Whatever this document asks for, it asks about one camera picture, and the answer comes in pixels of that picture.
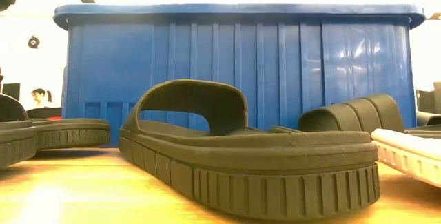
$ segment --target wooden table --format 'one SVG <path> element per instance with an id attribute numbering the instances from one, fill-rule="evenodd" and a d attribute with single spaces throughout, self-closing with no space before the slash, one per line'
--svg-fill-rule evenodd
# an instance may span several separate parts
<path id="1" fill-rule="evenodd" d="M 380 200 L 310 223 L 441 223 L 441 189 L 379 164 Z M 59 150 L 0 170 L 0 223 L 268 223 L 202 207 L 130 165 L 116 149 Z"/>

